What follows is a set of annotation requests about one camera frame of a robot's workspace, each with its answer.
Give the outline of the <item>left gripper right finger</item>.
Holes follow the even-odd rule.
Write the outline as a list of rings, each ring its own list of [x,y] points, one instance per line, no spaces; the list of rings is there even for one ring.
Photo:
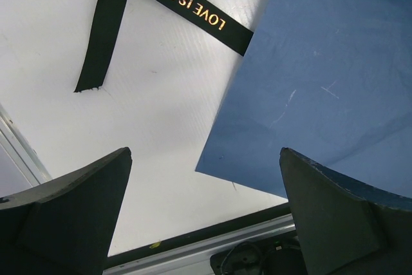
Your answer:
[[[279,165],[309,274],[411,274],[411,199],[291,148]]]

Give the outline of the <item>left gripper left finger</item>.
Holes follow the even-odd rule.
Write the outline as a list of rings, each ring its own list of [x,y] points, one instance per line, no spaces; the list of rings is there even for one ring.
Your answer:
[[[1,198],[1,274],[102,274],[131,172],[128,147]]]

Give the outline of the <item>blue wrapping paper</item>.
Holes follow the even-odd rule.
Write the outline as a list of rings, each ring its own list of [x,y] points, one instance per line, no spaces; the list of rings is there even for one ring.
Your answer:
[[[411,0],[268,0],[196,170],[285,196],[284,147],[411,196]]]

